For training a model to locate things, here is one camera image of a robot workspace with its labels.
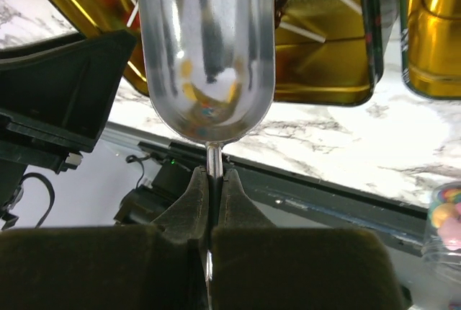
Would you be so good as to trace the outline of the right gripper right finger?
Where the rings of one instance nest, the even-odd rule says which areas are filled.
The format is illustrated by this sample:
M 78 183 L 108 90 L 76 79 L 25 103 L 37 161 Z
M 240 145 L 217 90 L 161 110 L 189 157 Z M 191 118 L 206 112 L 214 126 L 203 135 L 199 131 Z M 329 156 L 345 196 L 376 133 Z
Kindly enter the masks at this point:
M 363 229 L 279 228 L 224 178 L 212 232 L 214 309 L 402 309 L 384 244 Z

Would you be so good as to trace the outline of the tin of star candies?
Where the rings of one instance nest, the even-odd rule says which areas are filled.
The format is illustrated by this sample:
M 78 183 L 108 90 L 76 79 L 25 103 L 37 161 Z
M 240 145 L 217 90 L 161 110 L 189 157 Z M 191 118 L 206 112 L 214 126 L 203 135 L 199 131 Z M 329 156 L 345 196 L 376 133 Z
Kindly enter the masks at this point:
M 460 100 L 460 0 L 400 0 L 402 80 L 415 94 Z

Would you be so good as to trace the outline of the silver metal scoop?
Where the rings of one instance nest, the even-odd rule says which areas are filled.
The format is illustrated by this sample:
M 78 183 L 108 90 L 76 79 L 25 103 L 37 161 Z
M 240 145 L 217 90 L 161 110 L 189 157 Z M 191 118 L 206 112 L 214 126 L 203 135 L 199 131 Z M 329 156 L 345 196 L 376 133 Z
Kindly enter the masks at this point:
M 175 133 L 206 149 L 208 226 L 218 224 L 223 147 L 274 97 L 274 0 L 138 0 L 148 92 Z

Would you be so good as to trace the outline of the clear glass jar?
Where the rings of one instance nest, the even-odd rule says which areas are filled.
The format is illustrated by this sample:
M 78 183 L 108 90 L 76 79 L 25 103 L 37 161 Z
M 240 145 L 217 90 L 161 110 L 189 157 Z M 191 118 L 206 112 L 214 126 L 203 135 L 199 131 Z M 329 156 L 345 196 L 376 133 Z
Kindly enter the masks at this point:
M 436 187 L 427 211 L 422 260 L 443 309 L 460 308 L 460 182 Z

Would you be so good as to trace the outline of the tin of dark lollipops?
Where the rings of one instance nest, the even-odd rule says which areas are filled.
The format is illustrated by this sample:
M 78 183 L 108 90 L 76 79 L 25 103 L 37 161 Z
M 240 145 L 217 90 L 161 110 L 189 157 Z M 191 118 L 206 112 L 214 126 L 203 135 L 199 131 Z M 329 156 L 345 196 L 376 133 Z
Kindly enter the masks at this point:
M 140 34 L 136 0 L 49 0 L 87 37 Z M 384 71 L 397 0 L 276 0 L 279 102 L 357 106 Z

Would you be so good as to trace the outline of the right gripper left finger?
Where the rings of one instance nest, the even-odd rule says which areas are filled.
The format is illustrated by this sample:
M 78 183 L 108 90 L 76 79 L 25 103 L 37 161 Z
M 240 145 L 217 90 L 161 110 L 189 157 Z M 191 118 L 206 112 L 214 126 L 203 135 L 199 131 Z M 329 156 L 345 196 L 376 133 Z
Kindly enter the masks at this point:
M 3 309 L 206 309 L 207 175 L 154 222 L 1 234 Z

